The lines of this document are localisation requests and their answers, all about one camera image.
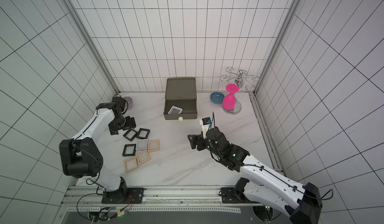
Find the white brooch box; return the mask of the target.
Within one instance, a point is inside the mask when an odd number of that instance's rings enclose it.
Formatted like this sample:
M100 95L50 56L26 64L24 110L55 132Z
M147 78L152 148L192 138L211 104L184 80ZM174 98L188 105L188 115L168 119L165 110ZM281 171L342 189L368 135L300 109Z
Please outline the white brooch box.
M182 114L183 108L173 105L169 111L168 114Z
M140 152L148 148L148 139L138 139L136 145L136 151Z

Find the olive three-drawer cabinet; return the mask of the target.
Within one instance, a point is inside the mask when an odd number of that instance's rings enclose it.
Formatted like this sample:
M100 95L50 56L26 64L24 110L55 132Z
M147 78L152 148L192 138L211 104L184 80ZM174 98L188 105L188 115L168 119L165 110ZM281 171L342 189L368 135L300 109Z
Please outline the olive three-drawer cabinet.
M182 114L168 114L173 105L183 108ZM163 114L166 120L197 119L197 87L194 77L167 79Z

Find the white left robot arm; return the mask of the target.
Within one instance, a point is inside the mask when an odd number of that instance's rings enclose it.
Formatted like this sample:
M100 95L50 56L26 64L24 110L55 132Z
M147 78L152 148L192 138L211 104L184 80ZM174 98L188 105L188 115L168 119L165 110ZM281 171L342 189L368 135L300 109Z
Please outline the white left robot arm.
M125 180L113 174L105 165L98 142L106 128L111 135L132 126L124 114L128 102L117 94L109 103L100 103L90 121L73 138L59 144L63 172L77 179L86 177L87 185L97 185L106 193L126 192Z

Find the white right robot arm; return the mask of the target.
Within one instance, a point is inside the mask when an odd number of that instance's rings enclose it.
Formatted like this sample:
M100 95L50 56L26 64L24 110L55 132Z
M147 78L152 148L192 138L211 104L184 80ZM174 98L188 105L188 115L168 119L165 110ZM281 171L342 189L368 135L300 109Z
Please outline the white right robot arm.
M317 224L323 207L317 186L301 184L269 168L246 149L231 144L218 127L188 135L192 149L208 150L214 160L241 174L233 188L221 188L223 203L260 203L293 224Z

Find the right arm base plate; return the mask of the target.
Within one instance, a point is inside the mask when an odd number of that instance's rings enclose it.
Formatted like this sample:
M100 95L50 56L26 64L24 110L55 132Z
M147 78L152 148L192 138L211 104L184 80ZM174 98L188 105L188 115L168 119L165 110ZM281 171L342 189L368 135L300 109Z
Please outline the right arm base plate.
M221 188L219 196L222 198L223 204L251 204L255 203L250 201L244 194L244 189L238 188Z

